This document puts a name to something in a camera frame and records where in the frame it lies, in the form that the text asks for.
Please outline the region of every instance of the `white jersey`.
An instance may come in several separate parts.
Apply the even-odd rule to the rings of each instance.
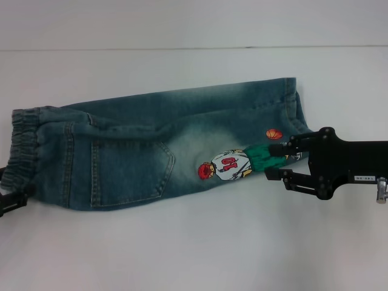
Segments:
[[[221,180],[236,180],[243,177],[246,170],[251,170],[248,156],[240,150],[228,150],[216,156],[212,164]]]

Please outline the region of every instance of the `jeans hem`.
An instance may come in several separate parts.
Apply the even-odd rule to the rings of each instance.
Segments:
[[[304,119],[300,97],[296,91],[296,79],[286,78],[285,80],[284,106],[287,122],[296,130],[297,134],[311,132]]]

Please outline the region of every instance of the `metal bracket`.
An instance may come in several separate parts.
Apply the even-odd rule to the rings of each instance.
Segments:
[[[333,197],[344,184],[377,184],[377,202],[388,198],[388,141],[348,142],[339,139],[331,127],[290,137],[285,144],[269,146],[271,156],[309,153],[311,175],[292,170],[267,168],[268,180],[282,180],[287,190],[315,195],[322,200]]]

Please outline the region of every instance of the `orange basketball patch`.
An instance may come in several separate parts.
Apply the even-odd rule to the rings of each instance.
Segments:
[[[269,139],[280,139],[283,137],[281,131],[277,129],[268,129],[266,135]]]

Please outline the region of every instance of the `blue denim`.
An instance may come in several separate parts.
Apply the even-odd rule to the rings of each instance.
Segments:
[[[75,210],[139,206],[246,176],[241,150],[309,131],[294,78],[15,110],[1,186]]]

